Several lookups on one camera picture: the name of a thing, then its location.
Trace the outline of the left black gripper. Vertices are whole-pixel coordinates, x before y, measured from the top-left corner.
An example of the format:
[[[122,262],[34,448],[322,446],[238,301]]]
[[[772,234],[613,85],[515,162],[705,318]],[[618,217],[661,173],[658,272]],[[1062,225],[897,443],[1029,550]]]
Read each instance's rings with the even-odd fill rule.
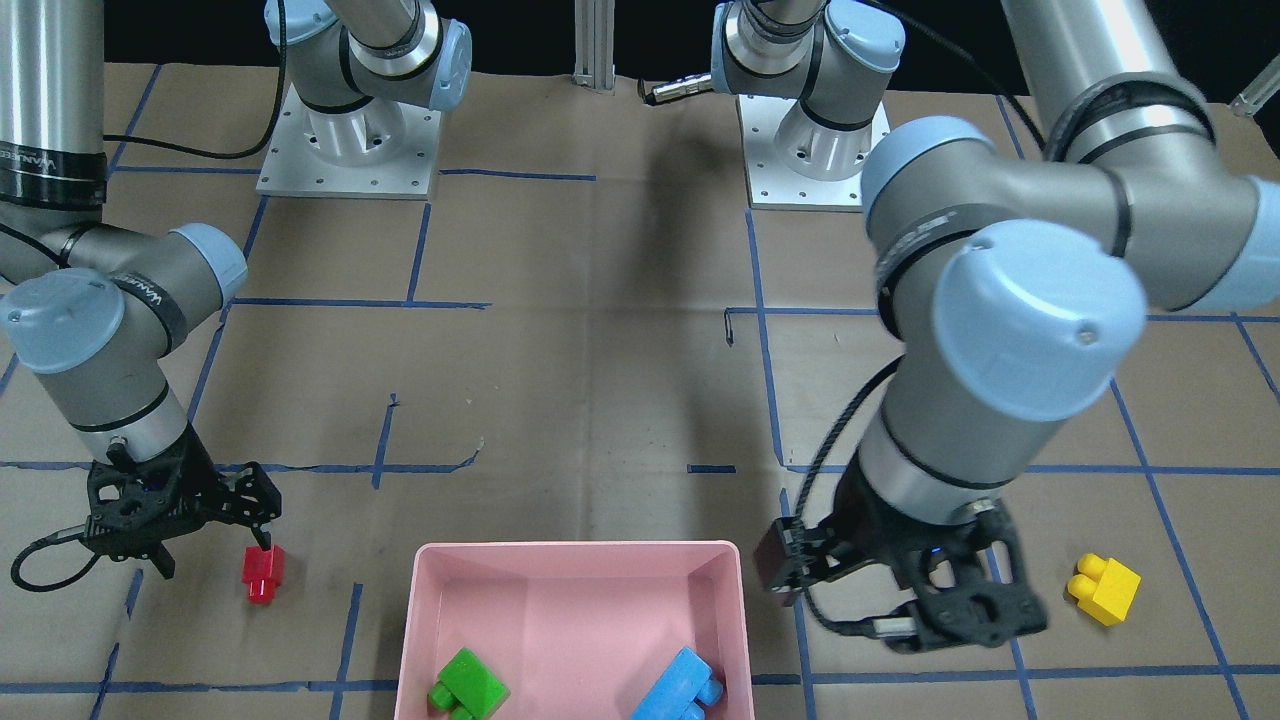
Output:
[[[858,465],[847,466],[833,497],[826,528],[800,518],[776,518],[765,529],[753,562],[762,588],[792,607],[803,591],[836,582],[863,568],[887,566],[901,591],[916,597],[895,611],[913,620],[909,635],[887,637],[899,653],[922,653],[965,644],[997,648],[1019,635],[1043,632],[1048,614],[1027,582],[1012,519],[1001,498],[980,498],[964,509],[959,524],[931,524],[899,511],[870,487]],[[1007,582],[982,569],[980,555],[1005,544]]]

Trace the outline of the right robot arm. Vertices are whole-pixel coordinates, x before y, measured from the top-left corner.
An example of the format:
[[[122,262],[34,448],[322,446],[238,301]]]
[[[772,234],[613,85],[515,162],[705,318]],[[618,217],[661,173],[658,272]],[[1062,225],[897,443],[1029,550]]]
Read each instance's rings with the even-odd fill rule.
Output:
[[[101,1],[3,4],[3,333],[92,455],[88,510],[35,539],[175,571],[165,542],[210,521],[248,528],[274,557],[282,495],[262,466],[220,473],[160,360],[229,306],[248,268],[220,229],[145,234],[102,220],[108,190]],[[468,85],[474,38],[430,1],[270,1],[266,23],[306,106],[315,156],[332,167],[384,158],[401,114],[449,111]]]

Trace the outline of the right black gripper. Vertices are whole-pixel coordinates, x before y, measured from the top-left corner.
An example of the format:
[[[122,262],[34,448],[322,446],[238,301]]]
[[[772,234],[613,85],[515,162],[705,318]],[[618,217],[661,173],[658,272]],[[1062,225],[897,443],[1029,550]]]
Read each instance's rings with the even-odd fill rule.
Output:
[[[87,478],[90,510],[82,544],[115,560],[148,560],[164,579],[177,561],[165,539],[215,520],[250,528],[261,550],[273,548],[269,524],[282,512],[282,493],[260,462],[221,475],[195,430],[184,430],[160,455],[134,460],[123,436],[110,438],[106,462]]]

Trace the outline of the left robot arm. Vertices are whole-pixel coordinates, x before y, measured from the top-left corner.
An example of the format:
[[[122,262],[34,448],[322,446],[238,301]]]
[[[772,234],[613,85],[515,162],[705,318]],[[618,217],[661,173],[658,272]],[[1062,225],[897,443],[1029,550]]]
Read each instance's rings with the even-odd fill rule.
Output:
[[[1149,307],[1240,311],[1277,297],[1277,186],[1225,169],[1204,100],[1142,1],[1006,1],[1039,118],[1041,161],[998,155],[973,123],[923,117],[861,164],[876,292],[904,355],[844,410],[820,468],[878,386],[881,405],[817,527],[803,512],[755,552],[788,602],[887,566],[913,598],[814,618],[900,653],[997,647],[1042,632],[1000,493],[1089,407]]]

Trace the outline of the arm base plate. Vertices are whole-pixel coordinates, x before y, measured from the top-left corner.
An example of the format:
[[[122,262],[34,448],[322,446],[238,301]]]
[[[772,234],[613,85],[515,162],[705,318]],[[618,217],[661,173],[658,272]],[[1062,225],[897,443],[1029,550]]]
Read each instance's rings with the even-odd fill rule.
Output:
[[[440,111],[383,99],[325,114],[291,88],[256,190],[271,197],[426,201],[443,126]]]
[[[755,95],[736,100],[750,208],[863,211],[867,154],[890,133],[883,105],[869,126],[838,131],[806,117],[797,100]]]

